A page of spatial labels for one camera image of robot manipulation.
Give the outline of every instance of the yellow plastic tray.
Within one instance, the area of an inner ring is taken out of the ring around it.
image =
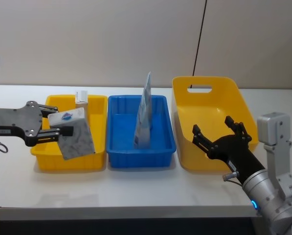
[[[192,89],[190,85],[210,87],[211,91]],[[192,143],[193,125],[197,124],[204,136],[211,141],[233,132],[224,120],[230,115],[235,122],[243,122],[252,141],[253,151],[258,144],[255,121],[241,96],[237,85],[227,77],[175,77],[173,79],[172,123],[181,165],[188,170],[227,171],[220,160],[210,160]]]
[[[48,96],[46,105],[57,106],[60,112],[75,109],[74,95]],[[41,143],[31,149],[41,170],[99,170],[105,163],[108,98],[101,95],[88,96],[88,118],[96,153],[64,160],[56,142]],[[43,129],[49,128],[43,118]]]

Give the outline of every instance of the white box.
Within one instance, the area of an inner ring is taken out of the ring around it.
[[[81,108],[83,107],[85,109],[85,117],[88,119],[88,93],[87,91],[76,91],[75,93],[75,108]]]
[[[95,153],[84,108],[48,115],[51,128],[73,126],[73,136],[59,136],[58,146],[65,160]]]

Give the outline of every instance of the label sticker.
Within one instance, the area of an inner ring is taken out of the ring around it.
[[[70,120],[72,118],[72,115],[73,114],[65,113],[61,119],[65,121]]]
[[[11,134],[11,130],[9,129],[0,129],[0,134]]]
[[[236,171],[236,167],[231,161],[228,161],[228,165],[233,169],[233,171]]]

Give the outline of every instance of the blue plastic tray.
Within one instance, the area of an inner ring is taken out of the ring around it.
[[[114,168],[165,167],[171,163],[175,141],[166,98],[152,95],[150,149],[134,148],[134,132],[141,95],[113,95],[108,103],[106,150]]]

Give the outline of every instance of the blue led light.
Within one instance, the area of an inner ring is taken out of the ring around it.
[[[253,204],[253,207],[257,210],[258,209],[258,206],[257,206],[256,202],[253,201],[253,200],[251,200],[251,203]]]

